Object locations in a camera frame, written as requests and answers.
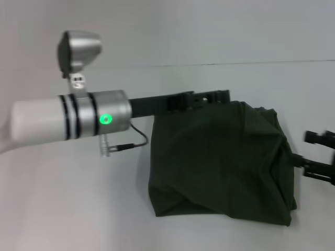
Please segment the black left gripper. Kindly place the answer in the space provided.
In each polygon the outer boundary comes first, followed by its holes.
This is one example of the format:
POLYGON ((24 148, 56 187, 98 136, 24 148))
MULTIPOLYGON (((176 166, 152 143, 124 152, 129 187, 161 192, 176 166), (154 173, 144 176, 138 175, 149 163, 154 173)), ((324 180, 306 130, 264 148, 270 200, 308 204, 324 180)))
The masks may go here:
POLYGON ((209 105, 230 102, 229 90, 194 93, 183 92, 163 96, 136 98, 129 100, 132 118, 167 115, 188 108, 204 108, 209 105))

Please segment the dark green FREE t-shirt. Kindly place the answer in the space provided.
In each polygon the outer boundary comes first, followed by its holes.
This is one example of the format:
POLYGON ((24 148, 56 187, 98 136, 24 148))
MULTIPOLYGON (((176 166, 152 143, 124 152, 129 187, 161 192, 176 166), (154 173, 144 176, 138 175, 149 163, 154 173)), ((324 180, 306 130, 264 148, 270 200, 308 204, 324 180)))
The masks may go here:
POLYGON ((289 226, 297 208, 291 155, 273 109, 233 101, 156 116, 148 183, 154 213, 289 226))

